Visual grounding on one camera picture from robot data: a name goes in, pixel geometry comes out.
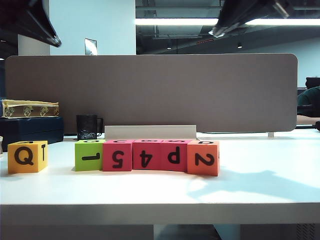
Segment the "red block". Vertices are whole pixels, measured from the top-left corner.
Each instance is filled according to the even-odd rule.
[[[161,169],[161,139],[139,139],[132,144],[133,169]]]
[[[193,140],[187,146],[188,174],[218,176],[220,170],[219,141]]]
[[[187,145],[191,141],[163,140],[161,143],[161,170],[187,172]]]
[[[102,144],[102,171],[131,171],[134,140],[108,140]]]

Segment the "foam cube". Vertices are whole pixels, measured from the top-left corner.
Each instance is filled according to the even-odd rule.
[[[74,144],[75,170],[102,170],[104,139],[79,140]]]
[[[103,171],[131,171],[134,140],[108,140],[102,144]]]
[[[8,144],[8,173],[37,173],[48,165],[48,141]]]
[[[191,141],[163,140],[161,143],[161,170],[187,172],[187,144]]]
[[[218,176],[219,141],[193,140],[187,145],[187,173]]]
[[[160,170],[161,169],[160,139],[139,139],[132,144],[133,169]]]

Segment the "ceiling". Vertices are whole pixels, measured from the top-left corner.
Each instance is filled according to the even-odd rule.
[[[294,7],[290,18],[320,18],[320,0],[289,1]],[[136,0],[135,4],[136,18],[218,18],[224,0]],[[319,26],[246,25],[219,39],[213,39],[208,34],[211,28],[212,26],[136,26],[136,53],[231,53],[239,39],[246,39],[253,48],[320,37]],[[219,45],[216,51],[210,49],[213,44]]]

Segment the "pink block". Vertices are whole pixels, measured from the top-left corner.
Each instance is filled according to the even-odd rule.
[[[102,171],[131,171],[134,140],[108,140],[102,144]]]
[[[187,145],[192,140],[171,139],[161,143],[161,170],[187,172]]]
[[[139,139],[132,144],[133,169],[161,169],[161,139]]]

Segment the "dark blue box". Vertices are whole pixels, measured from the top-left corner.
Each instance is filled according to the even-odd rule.
[[[64,120],[62,117],[0,118],[2,148],[6,152],[8,144],[19,141],[47,140],[48,144],[62,142],[64,139]]]

